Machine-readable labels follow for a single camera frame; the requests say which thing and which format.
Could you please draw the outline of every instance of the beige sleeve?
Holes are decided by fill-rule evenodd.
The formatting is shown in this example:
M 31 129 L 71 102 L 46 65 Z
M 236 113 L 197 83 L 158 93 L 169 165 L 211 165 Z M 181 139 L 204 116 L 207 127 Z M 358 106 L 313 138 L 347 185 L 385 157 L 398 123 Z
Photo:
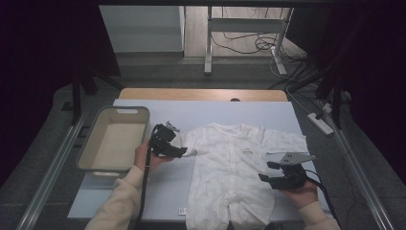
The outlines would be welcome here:
M 299 210 L 306 228 L 304 230 L 339 230 L 340 227 L 334 218 L 326 216 L 319 201 L 311 203 Z
M 126 230 L 132 214 L 140 206 L 143 176 L 144 172 L 132 166 L 123 179 L 117 179 L 109 199 L 99 208 L 85 229 Z

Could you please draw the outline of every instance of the white wall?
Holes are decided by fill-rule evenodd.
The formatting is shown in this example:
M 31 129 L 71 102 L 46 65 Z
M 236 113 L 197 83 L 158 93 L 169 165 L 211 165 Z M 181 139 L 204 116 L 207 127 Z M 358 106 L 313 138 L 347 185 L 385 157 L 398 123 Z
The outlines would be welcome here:
M 115 53 L 182 52 L 184 7 L 100 6 Z

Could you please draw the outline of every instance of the storage bin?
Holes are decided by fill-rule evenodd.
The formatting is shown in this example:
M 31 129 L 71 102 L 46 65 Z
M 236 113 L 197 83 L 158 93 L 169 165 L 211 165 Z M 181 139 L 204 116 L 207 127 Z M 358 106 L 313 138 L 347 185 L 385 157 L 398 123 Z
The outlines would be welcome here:
M 77 166 L 94 175 L 127 173 L 134 162 L 134 150 L 149 134 L 146 107 L 106 106 L 90 127 Z

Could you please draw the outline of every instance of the black curtain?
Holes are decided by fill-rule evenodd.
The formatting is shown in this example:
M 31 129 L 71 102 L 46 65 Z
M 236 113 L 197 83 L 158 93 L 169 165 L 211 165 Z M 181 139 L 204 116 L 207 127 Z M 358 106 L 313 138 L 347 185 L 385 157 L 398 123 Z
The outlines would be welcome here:
M 76 69 L 120 71 L 96 1 L 7 0 L 0 3 L 1 184 L 42 127 L 56 90 Z
M 358 9 L 295 9 L 287 38 L 326 67 L 340 49 Z M 406 183 L 406 8 L 398 0 L 374 1 L 366 22 L 339 65 L 351 115 Z

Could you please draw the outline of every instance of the white baby onesie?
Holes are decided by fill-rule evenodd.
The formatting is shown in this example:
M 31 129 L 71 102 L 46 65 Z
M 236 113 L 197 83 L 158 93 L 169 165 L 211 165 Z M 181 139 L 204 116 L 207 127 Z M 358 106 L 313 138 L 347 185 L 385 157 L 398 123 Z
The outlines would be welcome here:
M 173 143 L 197 153 L 188 195 L 189 230 L 263 229 L 275 195 L 258 173 L 270 174 L 266 152 L 307 152 L 303 135 L 262 126 L 210 124 L 177 137 Z

